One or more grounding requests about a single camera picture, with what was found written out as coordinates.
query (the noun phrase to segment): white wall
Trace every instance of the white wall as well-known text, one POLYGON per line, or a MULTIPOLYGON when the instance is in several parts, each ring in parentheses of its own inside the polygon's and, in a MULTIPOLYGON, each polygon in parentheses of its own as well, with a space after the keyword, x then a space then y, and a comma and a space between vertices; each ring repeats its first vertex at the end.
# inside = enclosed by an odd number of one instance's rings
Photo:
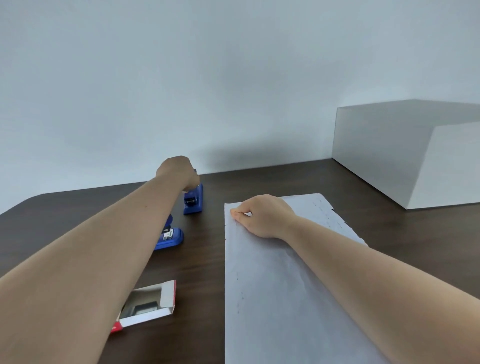
POLYGON ((0 2, 0 212, 331 156, 339 106, 480 102, 477 0, 0 2))

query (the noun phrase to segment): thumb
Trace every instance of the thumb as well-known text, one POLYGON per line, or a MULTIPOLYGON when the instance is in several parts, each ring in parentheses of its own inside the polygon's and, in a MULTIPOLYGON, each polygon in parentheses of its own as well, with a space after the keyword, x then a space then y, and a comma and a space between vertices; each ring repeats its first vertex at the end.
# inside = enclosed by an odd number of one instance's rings
POLYGON ((242 224, 243 226, 247 227, 247 225, 249 225, 250 223, 250 219, 251 217, 250 216, 247 216, 245 215, 244 213, 242 212, 238 212, 238 211, 235 211, 236 209, 231 209, 230 210, 230 215, 236 220, 238 221, 240 224, 242 224))

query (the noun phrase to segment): open cardboard box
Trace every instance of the open cardboard box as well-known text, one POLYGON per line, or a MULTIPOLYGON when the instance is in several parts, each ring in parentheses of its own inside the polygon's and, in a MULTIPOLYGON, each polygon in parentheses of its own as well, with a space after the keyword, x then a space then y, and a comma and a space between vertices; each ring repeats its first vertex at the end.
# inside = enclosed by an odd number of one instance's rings
POLYGON ((173 313, 177 281, 137 288, 127 298, 111 332, 173 313))

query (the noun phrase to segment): forearm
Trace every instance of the forearm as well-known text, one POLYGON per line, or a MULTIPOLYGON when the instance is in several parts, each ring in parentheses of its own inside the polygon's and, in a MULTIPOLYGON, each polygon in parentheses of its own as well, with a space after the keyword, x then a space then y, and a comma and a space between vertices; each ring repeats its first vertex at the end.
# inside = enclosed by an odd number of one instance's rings
POLYGON ((0 361, 96 363, 183 179, 155 177, 2 277, 0 361))
POLYGON ((392 363, 480 362, 480 301, 297 218, 284 236, 392 363))

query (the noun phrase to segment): fist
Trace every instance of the fist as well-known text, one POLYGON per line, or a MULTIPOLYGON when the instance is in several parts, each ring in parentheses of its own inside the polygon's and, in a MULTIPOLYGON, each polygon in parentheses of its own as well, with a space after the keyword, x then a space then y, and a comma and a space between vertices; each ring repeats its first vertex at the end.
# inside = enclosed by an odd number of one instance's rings
POLYGON ((263 194, 252 197, 230 210, 232 217, 249 232, 261 238, 284 239, 297 215, 281 198, 263 194))
POLYGON ((184 156, 165 159, 156 170, 156 176, 174 175, 180 178, 183 191, 189 191, 200 184, 200 178, 193 169, 190 160, 184 156))

